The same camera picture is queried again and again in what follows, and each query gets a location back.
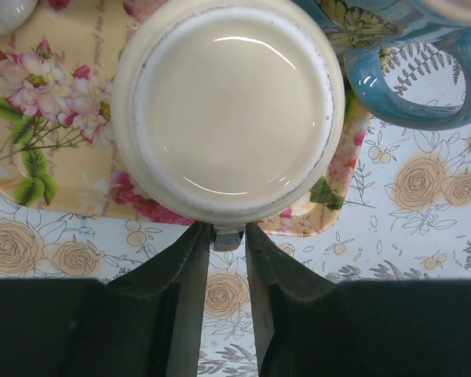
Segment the cream mug with black handle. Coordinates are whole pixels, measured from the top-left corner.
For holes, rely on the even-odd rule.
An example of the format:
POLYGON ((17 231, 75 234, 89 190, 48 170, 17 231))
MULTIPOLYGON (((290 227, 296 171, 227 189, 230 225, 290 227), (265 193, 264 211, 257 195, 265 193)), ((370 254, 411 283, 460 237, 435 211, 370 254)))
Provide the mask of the cream mug with black handle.
POLYGON ((291 1, 168 1, 119 60, 111 121, 138 185, 234 251, 251 222, 325 174, 345 92, 319 25, 291 1))

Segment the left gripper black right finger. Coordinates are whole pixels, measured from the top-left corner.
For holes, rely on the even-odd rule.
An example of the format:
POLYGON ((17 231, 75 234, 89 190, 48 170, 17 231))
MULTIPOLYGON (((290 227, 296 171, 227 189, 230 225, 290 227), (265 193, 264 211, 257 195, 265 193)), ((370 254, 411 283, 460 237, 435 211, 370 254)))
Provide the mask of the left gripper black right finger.
POLYGON ((261 376, 471 376, 471 279, 335 284, 254 224, 246 263, 261 376))

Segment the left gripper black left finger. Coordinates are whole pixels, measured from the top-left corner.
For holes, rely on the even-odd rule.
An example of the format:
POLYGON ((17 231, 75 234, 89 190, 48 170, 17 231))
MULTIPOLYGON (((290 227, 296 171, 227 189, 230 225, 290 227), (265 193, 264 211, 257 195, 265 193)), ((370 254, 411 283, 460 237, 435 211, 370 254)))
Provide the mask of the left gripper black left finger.
POLYGON ((0 279, 0 376, 194 376, 210 227, 129 273, 0 279))

